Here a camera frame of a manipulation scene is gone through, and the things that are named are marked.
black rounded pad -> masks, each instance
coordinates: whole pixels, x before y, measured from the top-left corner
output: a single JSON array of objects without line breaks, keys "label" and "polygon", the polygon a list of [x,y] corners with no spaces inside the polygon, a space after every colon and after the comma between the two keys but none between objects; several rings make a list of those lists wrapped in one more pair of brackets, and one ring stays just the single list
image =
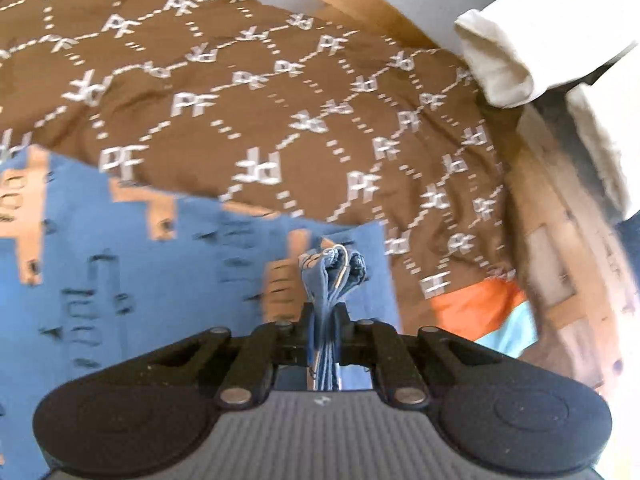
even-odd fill
[{"label": "black rounded pad", "polygon": [[42,449],[83,477],[131,477],[185,456],[209,427],[207,405],[192,386],[69,383],[33,417]]},{"label": "black rounded pad", "polygon": [[455,386],[445,396],[440,422],[470,458],[521,475],[557,475],[591,465],[612,424],[607,404],[569,380],[561,388],[555,382],[553,391]]}]

blue blanket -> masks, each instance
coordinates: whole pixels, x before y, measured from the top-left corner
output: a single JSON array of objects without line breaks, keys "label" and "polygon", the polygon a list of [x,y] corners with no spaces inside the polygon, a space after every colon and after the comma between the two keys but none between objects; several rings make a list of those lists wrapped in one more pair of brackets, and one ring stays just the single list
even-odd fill
[{"label": "blue blanket", "polygon": [[[24,168],[28,153],[1,169]],[[151,240],[147,204],[114,202],[105,174],[52,153],[49,169],[41,285],[20,282],[15,241],[0,238],[2,480],[35,480],[47,471],[31,417],[55,387],[211,326],[245,335],[262,323],[265,266],[287,258],[292,230],[309,230],[315,248],[329,236],[357,248],[370,279],[346,298],[351,318],[376,317],[399,329],[377,223],[349,229],[255,218],[182,196],[175,238]],[[346,388],[370,387],[362,369],[343,371],[342,380]]]}]

wooden furniture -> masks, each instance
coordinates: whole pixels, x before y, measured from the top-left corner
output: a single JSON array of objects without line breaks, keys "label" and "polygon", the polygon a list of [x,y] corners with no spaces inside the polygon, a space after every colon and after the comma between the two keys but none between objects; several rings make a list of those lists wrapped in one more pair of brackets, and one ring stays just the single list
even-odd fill
[{"label": "wooden furniture", "polygon": [[[385,34],[407,46],[434,46],[385,0],[323,1],[328,5],[318,18]],[[505,162],[518,280],[539,315],[540,341],[523,359],[612,399],[624,367],[623,349],[634,342],[639,305],[619,240],[532,107],[483,111]]]}]

brown patterned bedspread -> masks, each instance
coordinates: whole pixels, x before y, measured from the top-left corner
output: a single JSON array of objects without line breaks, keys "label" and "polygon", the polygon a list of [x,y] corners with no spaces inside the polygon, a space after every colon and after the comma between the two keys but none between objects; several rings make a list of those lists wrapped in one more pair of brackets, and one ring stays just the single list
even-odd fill
[{"label": "brown patterned bedspread", "polygon": [[255,0],[0,0],[0,63],[2,160],[37,142],[159,189],[384,222],[405,330],[511,269],[453,54]]}]

white cloth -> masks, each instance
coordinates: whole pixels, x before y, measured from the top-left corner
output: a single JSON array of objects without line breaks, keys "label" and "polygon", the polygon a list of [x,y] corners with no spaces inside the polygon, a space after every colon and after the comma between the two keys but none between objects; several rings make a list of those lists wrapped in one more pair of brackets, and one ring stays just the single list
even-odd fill
[{"label": "white cloth", "polygon": [[510,108],[581,78],[640,39],[640,0],[496,0],[456,20],[490,104]]},{"label": "white cloth", "polygon": [[566,95],[580,139],[625,219],[640,210],[640,46]]}]

